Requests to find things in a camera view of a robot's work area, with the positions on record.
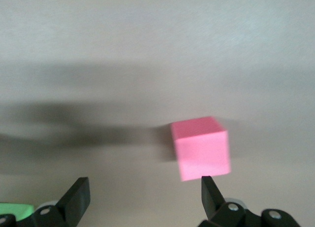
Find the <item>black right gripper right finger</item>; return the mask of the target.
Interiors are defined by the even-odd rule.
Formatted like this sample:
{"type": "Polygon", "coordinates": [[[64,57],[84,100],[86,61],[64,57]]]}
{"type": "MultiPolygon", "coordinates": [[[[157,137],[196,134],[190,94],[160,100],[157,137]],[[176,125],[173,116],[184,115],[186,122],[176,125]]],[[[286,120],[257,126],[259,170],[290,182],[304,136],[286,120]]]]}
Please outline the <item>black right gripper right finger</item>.
{"type": "Polygon", "coordinates": [[[201,200],[207,216],[201,227],[243,227],[246,212],[235,202],[227,202],[210,176],[201,178],[201,200]]]}

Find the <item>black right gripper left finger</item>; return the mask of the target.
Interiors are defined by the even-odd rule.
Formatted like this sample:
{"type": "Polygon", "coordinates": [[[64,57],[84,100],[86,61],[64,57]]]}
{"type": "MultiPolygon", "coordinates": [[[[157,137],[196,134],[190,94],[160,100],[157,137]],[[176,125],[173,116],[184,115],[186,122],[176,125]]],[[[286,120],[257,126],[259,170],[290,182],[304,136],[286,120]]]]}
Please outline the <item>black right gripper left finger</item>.
{"type": "Polygon", "coordinates": [[[46,205],[34,212],[36,227],[76,227],[91,202],[87,177],[81,177],[55,205],[46,205]]]}

